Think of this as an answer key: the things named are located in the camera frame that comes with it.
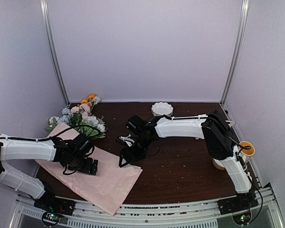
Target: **white bowl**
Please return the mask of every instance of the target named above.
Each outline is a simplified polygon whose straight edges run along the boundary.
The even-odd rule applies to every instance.
[[[157,102],[152,105],[151,108],[153,116],[167,115],[171,116],[173,113],[173,107],[167,102]]]

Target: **pink napkin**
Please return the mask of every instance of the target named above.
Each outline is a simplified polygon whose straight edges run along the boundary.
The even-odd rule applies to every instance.
[[[49,136],[55,135],[66,128],[68,128],[66,124],[59,123]],[[59,137],[67,140],[74,139],[77,135],[78,132],[71,129]],[[42,168],[68,186],[77,195],[98,206],[110,215],[114,215],[143,170],[140,167],[132,165],[120,168],[118,166],[118,156],[96,147],[91,157],[98,160],[96,176],[79,172],[66,176],[62,174],[64,168],[59,162],[36,161]]]

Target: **metal frame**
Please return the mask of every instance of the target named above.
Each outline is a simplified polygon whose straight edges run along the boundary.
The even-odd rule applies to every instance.
[[[61,75],[61,71],[60,71],[60,67],[59,67],[59,63],[58,63],[58,58],[57,58],[57,53],[56,53],[55,46],[54,46],[53,34],[52,34],[52,28],[51,28],[47,3],[48,3],[47,0],[40,0],[42,16],[43,16],[43,20],[44,20],[46,31],[47,31],[47,40],[48,40],[48,44],[49,44],[49,48],[50,48],[51,59],[52,59],[54,71],[56,74],[56,78],[57,78],[58,85],[59,85],[60,91],[62,93],[63,99],[64,99],[66,105],[69,105],[70,101],[68,99],[66,87],[65,87],[63,79],[62,79],[62,75]]]
[[[276,227],[283,228],[283,220],[279,208],[275,204],[276,198],[272,189],[265,188],[260,191],[264,198],[264,206],[271,205],[271,211],[275,210],[272,218],[275,220]],[[260,203],[261,199],[257,192],[256,197]],[[66,219],[60,224],[73,228],[199,228],[203,227],[202,224],[211,224],[209,226],[204,225],[204,227],[215,228],[218,227],[217,219],[231,216],[231,214],[220,215],[218,200],[150,205],[124,204],[115,216],[110,216],[89,202],[74,200],[76,205],[73,216],[66,216]],[[34,201],[28,196],[18,195],[9,227],[17,228],[21,215],[40,219],[44,211],[35,208],[33,204]]]
[[[227,82],[225,85],[222,99],[220,101],[222,105],[224,105],[226,102],[226,99],[227,99],[227,96],[230,90],[231,82],[232,82],[232,79],[233,79],[233,76],[234,76],[234,73],[237,67],[239,53],[240,53],[240,49],[242,46],[244,33],[246,29],[246,23],[247,23],[247,18],[248,18],[248,8],[249,8],[249,0],[243,0],[242,11],[241,11],[241,16],[239,19],[239,25],[238,25],[238,31],[237,31],[236,45],[234,47],[234,52],[233,52],[233,57],[232,57],[232,61],[231,61],[230,69],[229,69]]]

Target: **purple-tinted wall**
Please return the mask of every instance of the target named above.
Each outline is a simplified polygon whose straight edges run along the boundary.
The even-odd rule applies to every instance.
[[[48,1],[71,101],[221,99],[242,1]]]
[[[47,118],[64,106],[51,63],[39,0],[0,0],[0,132],[44,137]],[[11,163],[27,174],[34,161]],[[17,193],[0,185],[0,228]]]
[[[250,1],[227,106],[256,148],[261,182],[271,182],[285,218],[285,1]]]

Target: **black cable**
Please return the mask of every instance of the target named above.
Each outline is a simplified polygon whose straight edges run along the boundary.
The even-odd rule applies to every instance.
[[[92,146],[92,151],[91,151],[90,153],[86,154],[86,155],[84,156],[84,158],[87,158],[88,156],[90,156],[90,155],[94,152],[94,150],[95,150],[95,146],[93,145],[93,146]]]
[[[72,175],[72,174],[76,173],[76,171],[78,170],[78,169],[77,169],[77,168],[78,168],[78,166],[76,166],[76,167],[75,167],[75,170],[74,170],[73,172],[66,173],[66,171],[67,171],[67,167],[68,167],[68,165],[66,165],[65,170],[63,170],[62,174],[63,174],[63,175],[66,175],[66,176],[68,176],[68,175]]]
[[[251,185],[257,190],[258,194],[259,194],[260,197],[261,197],[261,207],[260,207],[260,210],[258,211],[258,213],[256,214],[256,216],[253,218],[253,220],[251,220],[251,221],[249,222],[249,224],[250,224],[250,223],[252,223],[254,220],[256,220],[256,218],[259,216],[259,214],[260,214],[260,212],[261,212],[261,210],[262,210],[262,207],[263,207],[264,199],[263,199],[263,196],[262,196],[261,192],[259,191],[259,189],[257,189],[257,187],[253,184],[251,178],[248,177],[248,179],[249,179]]]
[[[161,146],[158,146],[158,147],[159,147],[159,148],[158,148],[158,151],[157,151],[155,154],[148,155],[148,157],[152,157],[152,156],[157,155],[157,154],[158,154],[158,152],[161,150]]]
[[[49,141],[49,140],[52,140],[53,138],[57,138],[59,135],[71,130],[71,129],[74,129],[74,128],[77,128],[77,127],[89,127],[89,128],[92,128],[96,131],[98,131],[98,134],[101,134],[100,130],[98,130],[97,128],[95,127],[92,127],[90,125],[87,125],[87,124],[80,124],[80,125],[77,125],[77,126],[74,126],[74,127],[69,127],[69,128],[66,128],[64,129],[63,131],[59,132],[58,134],[54,135],[54,136],[50,136],[48,138],[43,138],[43,139],[30,139],[30,138],[21,138],[21,137],[0,137],[0,139],[10,139],[10,140],[22,140],[22,141],[30,141],[30,142],[45,142],[45,141]]]
[[[218,120],[216,120],[216,119],[214,119],[214,118],[212,118],[212,117],[207,117],[207,119],[210,119],[210,120],[212,120],[212,121],[214,121],[214,122],[217,122],[218,124],[219,124],[219,126],[221,126],[221,128],[223,128],[223,126],[221,125],[221,123],[218,121]],[[240,145],[237,141],[235,141],[233,138],[232,138],[232,136],[230,136],[227,132],[225,132],[225,134],[228,136],[228,138],[232,141],[232,142],[234,142],[237,146],[239,146],[240,148],[242,148],[242,149],[244,149],[244,150],[250,150],[251,149],[251,146],[242,146],[242,145]]]

